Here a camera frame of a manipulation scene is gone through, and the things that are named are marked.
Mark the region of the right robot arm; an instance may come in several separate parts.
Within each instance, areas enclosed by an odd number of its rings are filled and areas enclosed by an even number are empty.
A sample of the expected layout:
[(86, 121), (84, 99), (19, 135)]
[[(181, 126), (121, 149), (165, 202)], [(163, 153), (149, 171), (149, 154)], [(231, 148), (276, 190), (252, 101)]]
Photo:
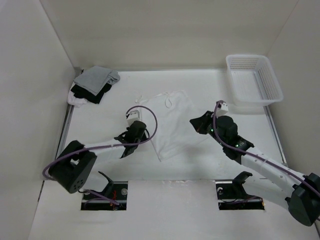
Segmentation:
[(305, 175), (268, 158), (253, 143), (238, 134), (238, 126), (229, 116), (216, 117), (212, 111), (189, 121), (201, 135), (210, 135), (232, 161), (250, 168), (273, 183), (258, 186), (257, 196), (273, 202), (304, 226), (320, 218), (320, 177)]

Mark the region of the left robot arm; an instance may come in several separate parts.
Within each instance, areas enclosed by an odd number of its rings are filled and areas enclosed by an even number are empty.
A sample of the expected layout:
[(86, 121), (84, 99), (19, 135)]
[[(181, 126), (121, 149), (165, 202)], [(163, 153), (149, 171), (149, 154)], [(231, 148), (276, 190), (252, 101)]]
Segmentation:
[(147, 141), (146, 129), (146, 124), (136, 120), (125, 132), (105, 143), (89, 146), (73, 140), (45, 172), (68, 193), (76, 193), (84, 188), (99, 154), (105, 153), (108, 160), (133, 154), (140, 143)]

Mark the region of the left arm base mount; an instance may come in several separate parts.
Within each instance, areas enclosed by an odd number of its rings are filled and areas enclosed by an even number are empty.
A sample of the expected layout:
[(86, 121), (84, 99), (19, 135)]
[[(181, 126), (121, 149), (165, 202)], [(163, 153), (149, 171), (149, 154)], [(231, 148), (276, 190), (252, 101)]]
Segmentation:
[(96, 191), (105, 198), (112, 199), (119, 203), (113, 204), (108, 200), (101, 198), (95, 194), (79, 190), (82, 194), (81, 211), (126, 211), (129, 183), (127, 181), (113, 181), (102, 171), (98, 174), (105, 180), (106, 184), (102, 191)]

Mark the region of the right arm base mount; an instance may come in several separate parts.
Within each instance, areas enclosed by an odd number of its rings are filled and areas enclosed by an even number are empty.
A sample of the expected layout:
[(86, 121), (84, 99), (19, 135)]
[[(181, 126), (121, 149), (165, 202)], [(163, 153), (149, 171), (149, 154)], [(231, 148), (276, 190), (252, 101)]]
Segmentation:
[(234, 179), (215, 182), (218, 208), (221, 211), (265, 210), (261, 197), (247, 194), (244, 183), (253, 174), (243, 171)]

